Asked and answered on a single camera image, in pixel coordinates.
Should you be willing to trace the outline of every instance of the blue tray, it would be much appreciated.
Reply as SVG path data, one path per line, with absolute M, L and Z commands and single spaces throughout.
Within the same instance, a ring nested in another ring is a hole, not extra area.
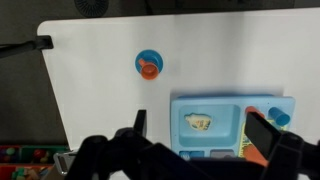
M 245 122 L 245 109 L 254 106 L 266 119 L 268 111 L 277 107 L 292 118 L 295 100 L 292 97 L 232 96 L 232 97 L 182 97 L 171 102 L 171 147 L 180 156 L 225 157 L 238 156 L 241 128 Z M 199 131 L 186 121 L 189 115 L 210 117 L 207 130 Z

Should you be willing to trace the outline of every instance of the orange object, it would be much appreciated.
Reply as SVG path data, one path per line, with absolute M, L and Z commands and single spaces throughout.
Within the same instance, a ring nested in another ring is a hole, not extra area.
M 146 80 L 153 80 L 159 74 L 158 67 L 152 62 L 146 62 L 144 59 L 139 59 L 141 66 L 140 74 Z
M 268 161 L 263 157 L 263 155 L 253 144 L 250 144 L 249 146 L 244 148 L 243 155 L 247 161 L 260 164 L 264 167 L 268 166 Z
M 262 112 L 260 112 L 258 109 L 256 109 L 254 106 L 248 106 L 246 108 L 246 114 L 248 114 L 249 112 L 256 112 L 258 113 L 261 117 L 265 117 L 264 114 Z

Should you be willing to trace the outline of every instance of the orange cup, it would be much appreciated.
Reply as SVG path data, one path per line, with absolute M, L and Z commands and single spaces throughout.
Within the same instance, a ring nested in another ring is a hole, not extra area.
M 263 155 L 253 144 L 250 144 L 249 146 L 244 148 L 243 155 L 247 161 L 260 164 L 264 167 L 268 166 L 268 161 L 263 157 Z
M 152 62 L 146 62 L 144 59 L 139 59 L 141 66 L 140 74 L 146 80 L 153 80 L 159 74 L 158 67 Z

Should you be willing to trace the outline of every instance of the sticker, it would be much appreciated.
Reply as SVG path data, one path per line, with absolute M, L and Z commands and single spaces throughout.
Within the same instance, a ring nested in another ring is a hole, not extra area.
M 208 130 L 212 121 L 211 117 L 205 114 L 190 114 L 185 116 L 185 119 L 192 129 L 198 131 Z

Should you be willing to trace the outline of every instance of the white tabletop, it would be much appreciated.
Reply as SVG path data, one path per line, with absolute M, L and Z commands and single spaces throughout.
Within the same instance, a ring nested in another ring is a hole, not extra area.
M 170 98 L 232 91 L 293 96 L 293 131 L 320 138 L 320 9 L 47 21 L 44 50 L 69 145 L 89 135 L 111 139 L 148 110 L 148 138 L 170 146 Z M 136 55 L 158 51 L 154 81 Z

